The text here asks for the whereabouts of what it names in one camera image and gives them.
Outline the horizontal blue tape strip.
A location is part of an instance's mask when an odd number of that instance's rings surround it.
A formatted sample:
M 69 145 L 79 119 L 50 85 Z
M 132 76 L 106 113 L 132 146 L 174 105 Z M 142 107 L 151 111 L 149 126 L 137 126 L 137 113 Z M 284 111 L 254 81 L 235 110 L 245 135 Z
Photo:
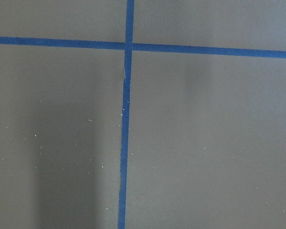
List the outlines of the horizontal blue tape strip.
M 124 50 L 126 48 L 126 44 L 123 42 L 82 41 L 82 40 L 2 37 L 2 36 L 0 36 L 0 44 L 88 48 L 88 49 L 110 49 L 110 50 Z M 146 44 L 146 43 L 133 43 L 131 45 L 131 48 L 133 51 L 144 51 L 144 52 L 193 53 L 193 54 L 212 54 L 212 55 L 286 59 L 286 51 L 274 51 L 274 50 L 184 46 L 184 45 L 167 45 L 167 44 Z

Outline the vertical blue tape strip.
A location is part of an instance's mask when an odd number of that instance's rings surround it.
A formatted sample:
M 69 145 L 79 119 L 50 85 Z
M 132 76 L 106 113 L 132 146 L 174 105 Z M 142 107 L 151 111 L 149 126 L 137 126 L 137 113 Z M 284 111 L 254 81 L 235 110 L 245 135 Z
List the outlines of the vertical blue tape strip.
M 121 128 L 121 151 L 120 151 L 120 190 L 118 205 L 117 228 L 125 228 L 126 217 L 126 194 L 127 194 L 127 168 L 128 168 L 128 140 L 129 118 L 132 76 L 132 52 L 133 52 L 133 17 L 134 1 L 128 0 L 126 6 L 125 24 L 125 48 L 124 48 L 124 81 L 123 81 L 123 106 Z

